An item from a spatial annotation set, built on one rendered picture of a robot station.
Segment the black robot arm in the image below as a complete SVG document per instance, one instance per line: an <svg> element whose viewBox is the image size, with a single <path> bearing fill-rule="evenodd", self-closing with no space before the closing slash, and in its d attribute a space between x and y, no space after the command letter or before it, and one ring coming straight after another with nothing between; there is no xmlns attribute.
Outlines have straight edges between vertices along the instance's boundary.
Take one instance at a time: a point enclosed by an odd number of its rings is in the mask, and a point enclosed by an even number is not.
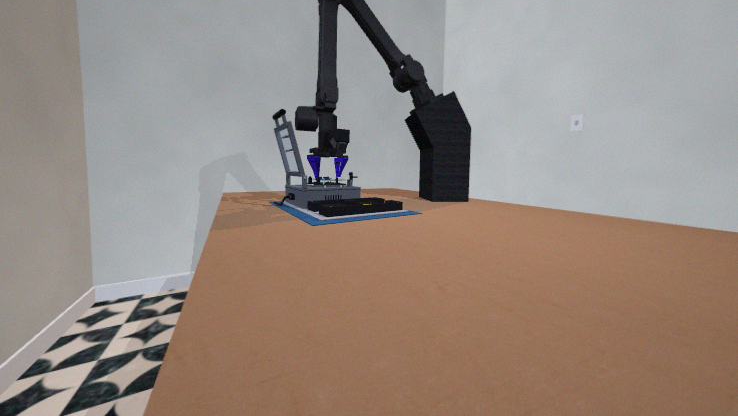
<svg viewBox="0 0 738 416"><path fill-rule="evenodd" d="M433 90L430 90L427 84L421 63L413 60L410 54L405 55L399 50L364 0L318 0L318 3L319 50L316 106L298 106L295 112L296 130L315 132L318 123L319 131L329 130L318 132L318 148L346 150L350 142L350 130L337 129L337 116L333 113L338 102L339 90L336 76L338 4L342 4L349 11L380 53L390 70L389 74L393 78L395 89L402 93L410 90L416 107L410 111L410 114L444 96L442 93L435 97ZM404 67L401 69L399 65Z"/></svg>

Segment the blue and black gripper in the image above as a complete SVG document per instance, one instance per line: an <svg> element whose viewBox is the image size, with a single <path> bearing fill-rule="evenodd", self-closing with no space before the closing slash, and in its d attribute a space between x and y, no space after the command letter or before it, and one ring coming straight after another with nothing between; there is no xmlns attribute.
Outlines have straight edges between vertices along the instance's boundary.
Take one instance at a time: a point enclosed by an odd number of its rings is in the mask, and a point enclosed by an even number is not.
<svg viewBox="0 0 738 416"><path fill-rule="evenodd" d="M346 153L346 150L343 151L334 148L311 148L309 149L309 153L313 153L311 155L307 155L307 160L314 172L315 179L319 177L321 157L337 157L334 158L336 177L341 177L342 171L348 161L348 156L343 155ZM342 163L338 161L341 161ZM314 163L316 163L316 167Z"/></svg>

